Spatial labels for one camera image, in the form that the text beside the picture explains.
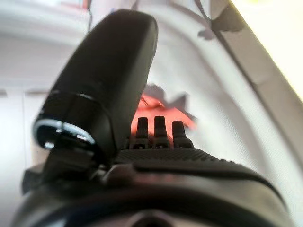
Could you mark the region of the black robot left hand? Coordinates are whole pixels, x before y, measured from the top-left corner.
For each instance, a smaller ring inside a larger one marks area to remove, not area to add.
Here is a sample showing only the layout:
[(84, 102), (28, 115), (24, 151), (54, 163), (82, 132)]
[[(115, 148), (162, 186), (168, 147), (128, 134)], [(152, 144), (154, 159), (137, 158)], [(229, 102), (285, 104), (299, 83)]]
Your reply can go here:
[(24, 172), (14, 227), (290, 227), (286, 204), (253, 170), (196, 149), (181, 121), (131, 123), (158, 26), (118, 10), (85, 37), (32, 129), (47, 160)]

